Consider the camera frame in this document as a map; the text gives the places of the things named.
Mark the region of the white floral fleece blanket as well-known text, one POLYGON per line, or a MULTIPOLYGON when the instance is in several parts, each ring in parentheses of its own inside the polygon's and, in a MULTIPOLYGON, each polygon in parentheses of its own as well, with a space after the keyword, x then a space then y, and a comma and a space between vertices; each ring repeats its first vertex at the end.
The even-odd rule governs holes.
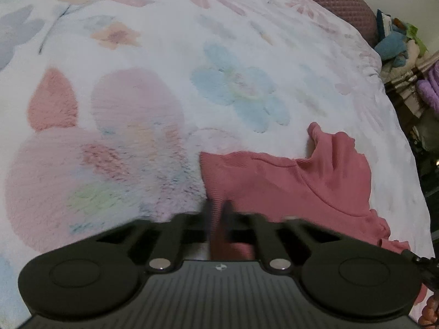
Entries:
POLYGON ((37 255, 205 200, 199 153, 368 159, 390 237, 434 252, 415 159, 352 25, 313 0, 1 0, 1 327, 37 255))

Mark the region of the purple fabric item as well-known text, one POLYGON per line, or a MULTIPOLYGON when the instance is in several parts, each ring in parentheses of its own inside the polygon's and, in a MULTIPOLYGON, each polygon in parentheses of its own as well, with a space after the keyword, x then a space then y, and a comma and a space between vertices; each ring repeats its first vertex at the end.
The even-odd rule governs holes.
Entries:
POLYGON ((438 93, 438 52, 424 60, 419 66, 420 76, 417 78, 416 86, 423 101, 438 115, 439 93, 438 93))

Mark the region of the pink ribbed small garment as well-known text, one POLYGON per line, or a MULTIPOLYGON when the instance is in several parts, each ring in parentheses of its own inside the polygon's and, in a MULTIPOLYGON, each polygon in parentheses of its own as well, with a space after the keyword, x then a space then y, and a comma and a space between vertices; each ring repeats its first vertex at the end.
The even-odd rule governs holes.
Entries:
POLYGON ((279 222, 298 217, 355 239, 401 253, 407 241, 391 240, 391 228, 369 204, 371 168, 355 140, 345 132, 329 134, 317 123, 308 127, 314 142, 308 158, 232 152, 199 156, 202 180, 212 203, 210 255, 215 260, 250 259, 244 244, 230 244, 220 226, 224 203, 234 210, 279 222))

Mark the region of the blue plush toy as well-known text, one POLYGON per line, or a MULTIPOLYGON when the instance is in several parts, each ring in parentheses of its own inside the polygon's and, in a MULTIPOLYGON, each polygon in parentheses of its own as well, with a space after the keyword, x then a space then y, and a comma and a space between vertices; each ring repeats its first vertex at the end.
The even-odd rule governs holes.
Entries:
POLYGON ((408 22, 403 22, 391 15, 376 11, 376 25, 379 42, 374 47, 381 60, 392 62, 395 68, 405 66, 409 60, 409 42, 412 41, 420 49, 426 51, 423 42, 418 38, 418 28, 408 22))

